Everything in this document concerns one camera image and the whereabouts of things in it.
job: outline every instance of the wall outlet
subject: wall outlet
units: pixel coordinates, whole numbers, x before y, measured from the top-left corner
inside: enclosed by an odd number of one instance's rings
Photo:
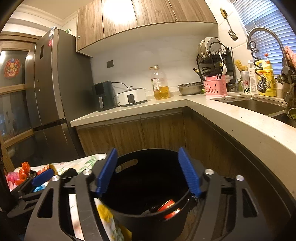
[[[114,66],[113,60],[107,62],[107,68],[111,68]]]

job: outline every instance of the red can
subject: red can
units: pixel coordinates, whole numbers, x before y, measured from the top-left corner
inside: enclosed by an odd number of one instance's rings
[[[175,204],[175,202],[171,199],[171,200],[168,200],[165,204],[163,204],[157,211],[158,212],[161,212],[163,210],[166,210],[168,208],[170,208],[171,206],[173,206]],[[180,212],[181,209],[180,208],[177,208],[175,211],[167,214],[164,216],[165,219],[170,219],[172,218],[173,216],[175,216],[178,212]]]

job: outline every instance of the spoon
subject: spoon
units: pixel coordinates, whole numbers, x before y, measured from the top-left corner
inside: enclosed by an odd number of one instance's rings
[[[219,55],[220,55],[220,59],[223,60],[221,55],[221,49],[219,49]],[[223,64],[222,74],[226,74],[226,72],[227,72],[227,67],[225,64]]]

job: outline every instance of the white countertop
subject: white countertop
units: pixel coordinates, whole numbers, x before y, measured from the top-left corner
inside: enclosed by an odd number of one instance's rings
[[[165,100],[150,99],[139,105],[85,115],[71,121],[71,126],[188,106],[248,148],[275,173],[296,199],[296,128],[254,111],[212,99],[214,97],[205,97],[205,94],[178,94]]]

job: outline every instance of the ceiling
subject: ceiling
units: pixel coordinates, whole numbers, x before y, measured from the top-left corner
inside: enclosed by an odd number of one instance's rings
[[[41,9],[58,18],[65,19],[80,7],[93,0],[24,0],[23,4]]]

